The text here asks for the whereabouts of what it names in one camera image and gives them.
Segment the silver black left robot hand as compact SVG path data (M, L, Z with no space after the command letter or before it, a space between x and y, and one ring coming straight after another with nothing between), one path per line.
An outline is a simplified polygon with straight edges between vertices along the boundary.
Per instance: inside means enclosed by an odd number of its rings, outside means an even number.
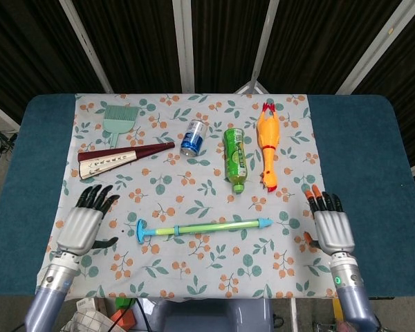
M118 194L107 196L112 188L112 185L90 186L80 194L57 238L57 248L61 253L81 257L90 250L109 248L117 243L118 237L96 239L109 208L120 198Z

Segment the silver orange-tipped right robot hand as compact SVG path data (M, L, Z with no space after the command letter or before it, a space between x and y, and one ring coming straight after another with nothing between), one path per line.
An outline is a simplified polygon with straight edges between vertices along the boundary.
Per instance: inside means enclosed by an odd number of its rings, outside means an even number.
M304 240L311 248L317 248L331 256L337 252L352 253L355 241L347 214L336 194L322 192L317 185L304 192L313 220L317 239L304 232Z

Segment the green blue toy stick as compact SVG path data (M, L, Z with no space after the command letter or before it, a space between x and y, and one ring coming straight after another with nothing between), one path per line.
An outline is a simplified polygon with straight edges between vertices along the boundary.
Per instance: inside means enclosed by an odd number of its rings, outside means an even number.
M174 231L172 230L174 227L147 229L145 220L140 219L137 222L137 226L136 226L136 238L139 244L143 244L145 242L145 237L167 236L167 235L175 236Z

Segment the translucent blue plastic tube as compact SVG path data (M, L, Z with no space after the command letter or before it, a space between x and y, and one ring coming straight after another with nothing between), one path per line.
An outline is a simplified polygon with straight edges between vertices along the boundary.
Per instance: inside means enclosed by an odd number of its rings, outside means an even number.
M258 218L247 221L236 221L230 223L206 223L198 225L187 225L187 226L175 226L172 230L175 236L181 234L192 234L192 233L203 233L203 232L217 232L217 231L228 231L228 230L240 230L246 228L266 228L273 224L271 219Z

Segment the dark red folding fan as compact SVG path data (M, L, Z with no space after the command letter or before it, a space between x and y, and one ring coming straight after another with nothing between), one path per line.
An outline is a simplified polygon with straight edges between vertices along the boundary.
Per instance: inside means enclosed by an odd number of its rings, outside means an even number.
M82 180L132 163L142 158L175 148L174 142L80 152L77 155L79 176Z

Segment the white checkered cloth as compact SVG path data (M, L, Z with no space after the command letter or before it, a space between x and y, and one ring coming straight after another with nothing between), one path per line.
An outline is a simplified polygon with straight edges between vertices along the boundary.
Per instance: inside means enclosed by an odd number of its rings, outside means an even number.
M104 300L84 298L76 303L77 311L59 332L108 332L113 321L108 318Z

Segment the teal table cover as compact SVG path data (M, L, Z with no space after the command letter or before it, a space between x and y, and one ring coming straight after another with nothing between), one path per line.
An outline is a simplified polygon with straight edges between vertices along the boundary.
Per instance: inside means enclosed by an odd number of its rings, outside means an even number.
M415 182L389 101L312 95L326 189L339 194L372 297L415 296ZM32 295L66 164L75 96L26 108L0 195L0 295Z

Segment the orange block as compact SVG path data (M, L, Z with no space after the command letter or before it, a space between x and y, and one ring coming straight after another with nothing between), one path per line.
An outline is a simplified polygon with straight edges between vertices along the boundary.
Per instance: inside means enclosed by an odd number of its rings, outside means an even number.
M136 324L136 319L130 308L117 310L111 316L111 320L113 322L117 321L117 325L124 330L129 330Z

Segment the mint green hand brush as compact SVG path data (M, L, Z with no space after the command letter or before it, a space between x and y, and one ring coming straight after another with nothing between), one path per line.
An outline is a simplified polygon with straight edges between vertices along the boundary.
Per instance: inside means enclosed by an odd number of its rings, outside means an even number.
M103 129L110 133L110 148L117 146L118 137L133 129L138 116L138 107L109 105L104 112Z

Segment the yellow rubber chicken toy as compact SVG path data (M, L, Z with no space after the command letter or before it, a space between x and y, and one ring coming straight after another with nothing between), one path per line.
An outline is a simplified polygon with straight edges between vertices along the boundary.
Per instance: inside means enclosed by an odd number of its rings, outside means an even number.
M275 105L265 102L257 120L257 141L264 160L261 183L268 192L274 192L277 189L274 155L279 144L279 138L279 118L277 117Z

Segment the green tea plastic bottle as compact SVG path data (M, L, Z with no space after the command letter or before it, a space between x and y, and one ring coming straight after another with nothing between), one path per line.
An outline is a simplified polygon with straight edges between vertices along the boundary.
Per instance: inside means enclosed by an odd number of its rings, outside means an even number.
M243 148L243 129L230 128L224 132L226 177L232 185L232 191L240 194L248 175L246 156Z

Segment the floral leaf print tablecloth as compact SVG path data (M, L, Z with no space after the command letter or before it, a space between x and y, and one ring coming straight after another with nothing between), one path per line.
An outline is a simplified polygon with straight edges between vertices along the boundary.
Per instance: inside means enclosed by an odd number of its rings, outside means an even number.
M57 238L81 192L90 185L112 185L120 198L102 222L98 238L118 237L110 248L79 260L70 297L161 297L186 299L334 297L329 257L304 240L316 235L304 195L323 185L307 95L77 95L71 142L57 213L44 255L47 266ZM280 138L274 155L277 189L261 183L264 160L257 141L263 103L273 103ZM174 142L175 148L82 180L77 155L106 149L103 129L109 105L138 107L136 123L118 138L119 147ZM198 156L181 153L191 120L207 125ZM224 132L243 129L248 175L235 194L226 177ZM145 237L136 226L230 223L271 219L266 228Z

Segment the blue drink can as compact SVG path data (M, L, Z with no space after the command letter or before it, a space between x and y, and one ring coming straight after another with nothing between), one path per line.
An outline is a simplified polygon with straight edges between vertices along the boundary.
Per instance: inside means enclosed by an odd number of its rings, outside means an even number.
M181 142L181 153L189 157L198 156L207 130L208 126L203 121L191 120Z

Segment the grey-blue robot torso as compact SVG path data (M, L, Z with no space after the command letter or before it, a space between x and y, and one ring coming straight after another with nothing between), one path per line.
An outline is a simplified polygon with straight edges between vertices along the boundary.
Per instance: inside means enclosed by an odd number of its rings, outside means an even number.
M153 332L273 332L268 299L161 300L148 318Z

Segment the dark brown curtain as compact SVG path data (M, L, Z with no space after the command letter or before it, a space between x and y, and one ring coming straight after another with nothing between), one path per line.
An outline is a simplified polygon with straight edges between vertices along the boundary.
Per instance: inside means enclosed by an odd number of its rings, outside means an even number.
M181 92L172 0L72 0L115 93ZM270 0L191 0L196 93L250 81ZM401 0L279 0L258 83L335 94ZM0 108L105 92L58 0L0 0ZM354 94L393 105L415 166L415 16Z

